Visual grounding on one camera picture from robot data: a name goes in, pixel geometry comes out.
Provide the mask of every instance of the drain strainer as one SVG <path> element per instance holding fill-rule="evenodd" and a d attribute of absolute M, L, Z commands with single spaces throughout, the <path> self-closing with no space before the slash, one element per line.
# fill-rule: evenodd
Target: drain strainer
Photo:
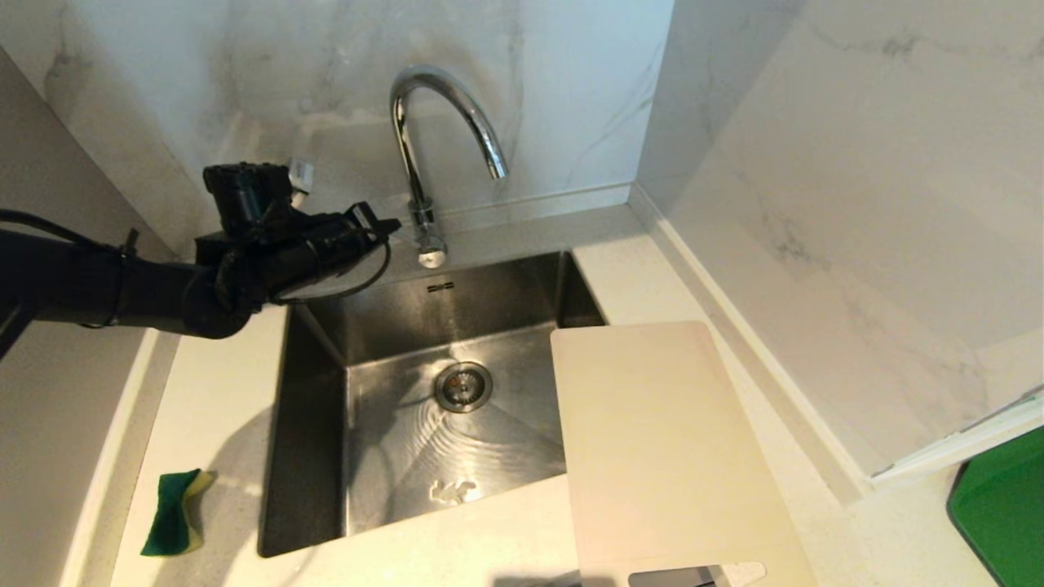
<path fill-rule="evenodd" d="M 450 412 L 467 414 L 482 406 L 493 393 L 493 377 L 477 362 L 458 362 L 435 378 L 435 400 Z"/>

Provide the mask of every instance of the cutting board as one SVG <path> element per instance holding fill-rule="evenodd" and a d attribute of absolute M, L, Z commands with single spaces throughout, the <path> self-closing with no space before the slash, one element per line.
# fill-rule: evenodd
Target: cutting board
<path fill-rule="evenodd" d="M 586 587 L 758 562 L 815 580 L 708 327 L 556 330 L 554 377 Z"/>

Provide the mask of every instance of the faucet spout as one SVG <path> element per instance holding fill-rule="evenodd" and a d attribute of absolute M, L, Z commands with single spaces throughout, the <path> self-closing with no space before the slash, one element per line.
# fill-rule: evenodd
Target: faucet spout
<path fill-rule="evenodd" d="M 481 107 L 475 101 L 468 90 L 446 71 L 430 65 L 414 65 L 404 69 L 392 86 L 392 121 L 395 125 L 396 139 L 399 141 L 399 152 L 406 167 L 406 178 L 409 181 L 410 215 L 417 227 L 417 241 L 421 249 L 420 262 L 428 268 L 434 268 L 446 261 L 446 241 L 435 225 L 434 204 L 425 195 L 421 185 L 421 174 L 417 168 L 417 157 L 409 132 L 406 126 L 408 113 L 407 97 L 417 88 L 428 88 L 446 98 L 471 128 L 478 147 L 482 151 L 490 175 L 496 180 L 507 175 L 507 162 L 497 135 L 485 117 Z"/>

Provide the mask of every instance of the green object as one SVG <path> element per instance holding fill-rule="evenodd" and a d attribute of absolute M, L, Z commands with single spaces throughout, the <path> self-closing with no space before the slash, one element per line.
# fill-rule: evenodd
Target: green object
<path fill-rule="evenodd" d="M 968 462 L 946 509 L 997 583 L 1044 587 L 1044 428 Z"/>
<path fill-rule="evenodd" d="M 141 549 L 143 556 L 183 555 L 203 545 L 199 533 L 189 524 L 185 506 L 190 497 L 207 489 L 210 482 L 211 476 L 200 469 L 160 475 L 159 504 L 148 540 Z"/>

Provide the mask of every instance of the sink basin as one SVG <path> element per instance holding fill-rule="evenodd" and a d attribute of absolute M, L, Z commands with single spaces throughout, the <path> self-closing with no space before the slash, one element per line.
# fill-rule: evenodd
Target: sink basin
<path fill-rule="evenodd" d="M 603 324 L 568 253 L 295 307 L 261 556 L 564 473 L 549 334 Z"/>

